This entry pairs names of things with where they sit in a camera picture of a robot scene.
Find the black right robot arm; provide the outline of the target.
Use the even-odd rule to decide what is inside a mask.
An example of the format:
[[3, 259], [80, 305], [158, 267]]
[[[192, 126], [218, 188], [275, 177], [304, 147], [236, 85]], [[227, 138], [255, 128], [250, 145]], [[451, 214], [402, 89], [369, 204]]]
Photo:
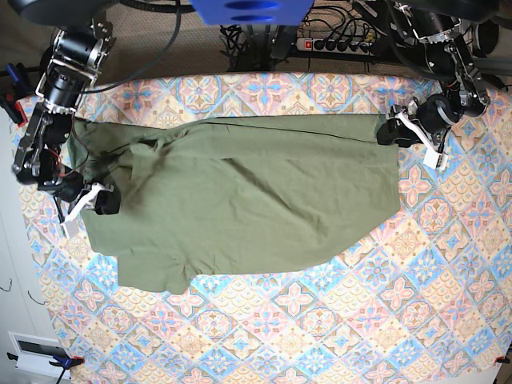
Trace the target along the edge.
[[12, 170], [18, 182], [35, 185], [56, 202], [69, 203], [70, 214], [88, 209], [110, 215], [120, 208], [120, 193], [113, 185], [88, 181], [60, 159], [62, 145], [76, 134], [74, 117], [82, 97], [96, 83], [114, 44], [112, 29], [110, 22], [95, 18], [88, 27], [68, 27], [56, 34], [35, 89], [41, 101], [14, 156]]

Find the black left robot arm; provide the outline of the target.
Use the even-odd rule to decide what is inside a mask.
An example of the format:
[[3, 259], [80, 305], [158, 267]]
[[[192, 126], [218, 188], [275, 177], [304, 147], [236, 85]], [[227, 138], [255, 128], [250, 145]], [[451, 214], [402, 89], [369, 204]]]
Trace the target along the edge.
[[446, 136], [463, 116], [486, 112], [490, 97], [460, 31], [461, 19], [424, 6], [387, 1], [384, 28], [390, 47], [402, 64], [422, 78], [439, 82], [442, 91], [393, 106], [376, 133], [380, 145], [408, 148], [413, 144], [444, 149]]

